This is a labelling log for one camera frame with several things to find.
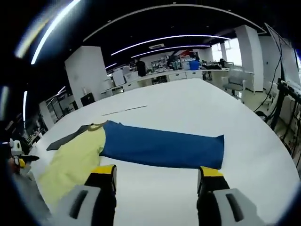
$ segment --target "white table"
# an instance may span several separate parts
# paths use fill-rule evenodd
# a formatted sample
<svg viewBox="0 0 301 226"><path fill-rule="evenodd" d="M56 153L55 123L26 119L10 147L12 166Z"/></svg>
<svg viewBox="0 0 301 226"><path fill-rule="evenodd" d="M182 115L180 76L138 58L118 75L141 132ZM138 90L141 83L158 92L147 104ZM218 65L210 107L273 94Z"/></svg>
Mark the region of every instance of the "white table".
<svg viewBox="0 0 301 226"><path fill-rule="evenodd" d="M128 108L130 111L101 116ZM299 184L294 163L277 135L242 103L201 79L173 81L115 95L62 118L41 138L32 154L37 179L55 151L48 145L82 124L105 120L125 125L205 136L225 135L221 172L275 223ZM144 166L102 158L117 165L115 226L198 225L197 170Z"/></svg>

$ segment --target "clothing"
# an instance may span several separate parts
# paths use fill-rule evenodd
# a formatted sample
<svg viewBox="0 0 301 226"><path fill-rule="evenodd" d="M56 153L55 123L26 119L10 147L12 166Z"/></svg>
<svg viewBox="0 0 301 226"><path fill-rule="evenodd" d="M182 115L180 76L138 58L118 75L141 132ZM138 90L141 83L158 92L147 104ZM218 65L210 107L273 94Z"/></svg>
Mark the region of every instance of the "clothing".
<svg viewBox="0 0 301 226"><path fill-rule="evenodd" d="M143 77L146 75L146 68L145 68L145 62L138 60L136 62L136 67L138 71L138 75Z"/></svg>
<svg viewBox="0 0 301 226"><path fill-rule="evenodd" d="M99 154L105 144L102 126L89 128L63 144L55 153L45 173L39 178L43 197L48 205L55 208L61 197L75 185L83 185L91 171L99 166Z"/></svg>
<svg viewBox="0 0 301 226"><path fill-rule="evenodd" d="M149 166L220 169L224 136L205 137L192 134L124 126L107 121L106 143L101 153L112 159Z"/></svg>

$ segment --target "ceiling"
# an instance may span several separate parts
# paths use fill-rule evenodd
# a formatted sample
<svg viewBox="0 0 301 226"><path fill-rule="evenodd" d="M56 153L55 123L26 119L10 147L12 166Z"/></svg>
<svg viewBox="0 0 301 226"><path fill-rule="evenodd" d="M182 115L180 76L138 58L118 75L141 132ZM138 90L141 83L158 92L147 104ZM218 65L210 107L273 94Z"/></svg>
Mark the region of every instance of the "ceiling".
<svg viewBox="0 0 301 226"><path fill-rule="evenodd" d="M71 1L49 5L45 1L25 0L21 1L18 6L10 3L11 6L6 11L8 29L5 48L7 48L9 56L7 60L16 63L13 51L19 41L24 38L22 35L28 27L33 27L35 22L44 18L40 24L45 26L40 26L41 30L31 43L23 62L16 63L16 65L29 64L55 15L69 2ZM176 6L179 4L194 4L194 6ZM171 5L171 7L154 8L114 21L137 10L162 5ZM16 70L14 76L11 76L10 66L6 66L4 70L10 84L16 84L17 79L12 78L20 78L22 75L18 79L17 86L22 84L21 89L29 90L29 96L31 96L29 102L36 106L42 100L55 95L61 87L67 86L69 89L68 79L63 68L64 61L81 45L100 46L105 65L111 65L127 63L131 56L147 52L149 51L148 46L155 44L164 43L166 47L173 47L212 45L220 41L208 38L168 39L140 45L111 56L113 52L127 46L165 36L220 34L223 37L233 38L235 37L233 28L247 24L258 32L263 32L264 22L276 30L278 29L280 33L282 32L281 35L290 36L291 23L289 25L286 23L289 16L282 16L280 12L292 8L287 4L273 3L271 5L269 1L254 4L250 0L81 0L50 34L33 68L28 69L26 66L24 67L26 69L22 70L23 66L21 66L19 70ZM258 27L230 13L240 15ZM107 26L83 42L87 36L104 25Z"/></svg>

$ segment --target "cable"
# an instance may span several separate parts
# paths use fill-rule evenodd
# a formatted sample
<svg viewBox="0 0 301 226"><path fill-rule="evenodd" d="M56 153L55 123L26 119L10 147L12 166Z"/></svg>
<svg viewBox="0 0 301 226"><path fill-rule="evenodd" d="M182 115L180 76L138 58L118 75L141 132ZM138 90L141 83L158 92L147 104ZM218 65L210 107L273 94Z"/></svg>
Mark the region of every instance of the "cable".
<svg viewBox="0 0 301 226"><path fill-rule="evenodd" d="M300 130L300 123L301 123L301 118L299 119L298 122L298 129L297 129L297 135L296 135L296 138L295 138L295 145L294 145L294 148L293 148L293 151L292 151L292 156L294 156L295 154L295 149L296 149L296 146L297 146L297 141L298 141L298 135L299 135L299 130Z"/></svg>
<svg viewBox="0 0 301 226"><path fill-rule="evenodd" d="M285 139L285 137L286 137L286 135L288 133L288 130L289 130L289 128L290 128L290 126L291 126L291 124L293 122L293 118L295 116L296 107L297 107L297 102L295 101L295 104L293 105L292 114L291 114L290 120L288 122L286 131L285 131L284 135L281 137L282 141L284 141L284 139Z"/></svg>
<svg viewBox="0 0 301 226"><path fill-rule="evenodd" d="M279 64L280 64L280 62L281 62L281 57L282 57L282 47L281 47L281 41L280 41L280 36L279 36L279 34L277 33L277 35L278 35L278 39L279 39L279 45L280 45L280 48L279 48L279 46L278 46L278 43L275 41L275 43L276 43L276 45L277 45L277 47L278 47L278 50L280 50L280 58L279 58L279 61L278 61L278 63L277 63L277 66L276 66L276 68L275 68L275 70L274 70L274 76L273 76L273 80L272 80L272 84L271 84L271 87L270 87L270 89L269 89L269 92L267 93L267 96L265 97L265 99L264 99L264 101L253 111L253 112L256 112L263 104L264 104L264 102L268 99L268 97L269 97L269 94L271 93L271 91L272 91L272 88L273 88L273 82L274 82L274 80L275 80L275 76L276 76L276 70L277 70L277 68L279 67Z"/></svg>
<svg viewBox="0 0 301 226"><path fill-rule="evenodd" d="M276 66L276 68L275 68L275 71L274 71L274 77L273 77L272 84L271 84L271 87L270 87L270 89L269 89L269 92L267 93L267 96L265 97L264 101L263 101L263 102L262 102L262 103L261 103L261 104L253 111L253 112L256 112L256 111L264 104L264 102L268 99L269 94L271 93L272 88L273 88L273 82L274 82L274 79L275 79L275 76L276 76L276 70L277 70L277 68L279 67L280 61L281 61L281 56L280 56L280 58L279 58L279 60L278 60L277 66Z"/></svg>

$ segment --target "yellow fabric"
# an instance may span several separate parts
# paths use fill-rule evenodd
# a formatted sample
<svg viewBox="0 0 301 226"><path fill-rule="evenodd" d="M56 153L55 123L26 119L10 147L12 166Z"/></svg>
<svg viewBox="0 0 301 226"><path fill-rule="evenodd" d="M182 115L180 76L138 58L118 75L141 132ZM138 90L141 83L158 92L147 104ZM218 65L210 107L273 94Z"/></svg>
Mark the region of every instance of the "yellow fabric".
<svg viewBox="0 0 301 226"><path fill-rule="evenodd" d="M83 185L99 166L99 153L105 144L103 127L85 131L62 145L39 178L45 202L55 208L61 197L75 185Z"/></svg>

